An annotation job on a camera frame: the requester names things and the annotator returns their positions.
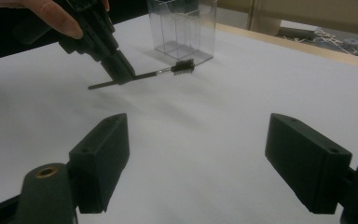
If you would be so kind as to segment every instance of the finger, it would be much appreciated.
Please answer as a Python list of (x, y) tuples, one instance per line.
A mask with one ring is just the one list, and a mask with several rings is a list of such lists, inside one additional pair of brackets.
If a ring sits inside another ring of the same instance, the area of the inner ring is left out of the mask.
[(102, 0), (103, 2), (103, 7), (105, 8), (106, 11), (110, 10), (110, 6), (109, 6), (109, 0)]
[(24, 0), (23, 4), (54, 30), (75, 39), (83, 36), (77, 21), (52, 0)]

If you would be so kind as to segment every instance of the transparent acrylic box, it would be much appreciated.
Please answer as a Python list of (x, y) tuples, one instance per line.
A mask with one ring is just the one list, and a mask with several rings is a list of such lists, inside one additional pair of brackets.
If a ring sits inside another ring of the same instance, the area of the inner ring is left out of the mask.
[(147, 0), (156, 50), (203, 63), (214, 54), (217, 0)]

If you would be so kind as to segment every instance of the black bristles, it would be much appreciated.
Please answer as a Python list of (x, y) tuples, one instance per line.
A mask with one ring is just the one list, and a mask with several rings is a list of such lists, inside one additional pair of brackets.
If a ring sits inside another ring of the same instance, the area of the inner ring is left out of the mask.
[(176, 63), (176, 66), (173, 66), (171, 68), (171, 71), (174, 75), (181, 75), (184, 73), (192, 73), (195, 68), (194, 60), (189, 59), (185, 61), (180, 61)]

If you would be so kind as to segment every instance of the screw hole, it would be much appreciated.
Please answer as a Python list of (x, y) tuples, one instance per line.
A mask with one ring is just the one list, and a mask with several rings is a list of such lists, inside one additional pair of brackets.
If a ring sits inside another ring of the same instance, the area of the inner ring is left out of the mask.
[(52, 175), (55, 175), (57, 173), (57, 168), (55, 167), (48, 167), (45, 168), (41, 171), (39, 171), (39, 173), (37, 173), (36, 177), (41, 179), (41, 178), (47, 178), (50, 177)]
[(89, 152), (91, 152), (91, 149), (89, 149), (88, 147), (84, 147), (84, 148), (81, 149), (81, 151), (83, 153), (89, 153)]
[(329, 150), (334, 153), (334, 154), (338, 154), (339, 153), (339, 150), (336, 149), (336, 148), (329, 148)]

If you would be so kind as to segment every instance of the black mount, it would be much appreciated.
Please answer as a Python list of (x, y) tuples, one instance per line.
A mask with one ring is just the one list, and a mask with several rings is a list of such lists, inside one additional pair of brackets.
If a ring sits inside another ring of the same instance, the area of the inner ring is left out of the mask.
[(130, 156), (126, 114), (101, 121), (69, 153), (67, 164), (35, 168), (21, 195), (0, 203), (0, 224), (73, 224), (80, 213), (106, 211)]
[(272, 114), (266, 156), (297, 198), (315, 214), (334, 214), (358, 224), (358, 167), (351, 153), (298, 119)]

